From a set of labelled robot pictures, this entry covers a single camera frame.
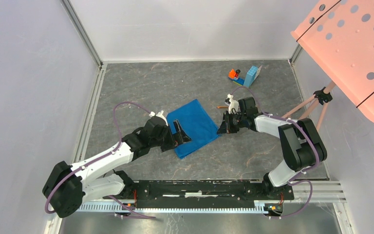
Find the blue cloth napkin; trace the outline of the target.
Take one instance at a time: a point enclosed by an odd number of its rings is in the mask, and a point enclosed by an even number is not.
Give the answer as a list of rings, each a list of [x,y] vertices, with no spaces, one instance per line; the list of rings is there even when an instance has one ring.
[[[173,124],[175,120],[179,122],[181,129],[191,139],[191,141],[183,143],[174,149],[180,159],[185,158],[219,137],[217,125],[197,99],[167,115],[167,121],[173,134],[177,133]]]

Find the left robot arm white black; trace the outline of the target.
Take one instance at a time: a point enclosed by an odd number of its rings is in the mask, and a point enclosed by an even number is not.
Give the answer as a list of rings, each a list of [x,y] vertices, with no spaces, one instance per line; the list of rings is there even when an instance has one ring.
[[[84,161],[56,164],[45,183],[42,193],[46,197],[45,212],[60,218],[73,214],[85,202],[119,195],[129,198],[134,182],[124,171],[106,173],[130,163],[160,147],[162,152],[192,142],[178,120],[173,121],[175,132],[164,117],[151,117],[143,127],[124,136],[123,141]]]

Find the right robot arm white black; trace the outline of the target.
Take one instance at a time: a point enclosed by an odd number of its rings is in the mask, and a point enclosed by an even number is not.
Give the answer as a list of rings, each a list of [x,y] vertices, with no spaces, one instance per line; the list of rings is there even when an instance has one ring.
[[[260,112],[253,97],[235,100],[229,94],[225,103],[228,109],[218,134],[233,134],[247,128],[280,140],[283,161],[262,180],[262,194],[266,198],[276,198],[283,186],[327,158],[327,150],[311,119],[284,119]]]

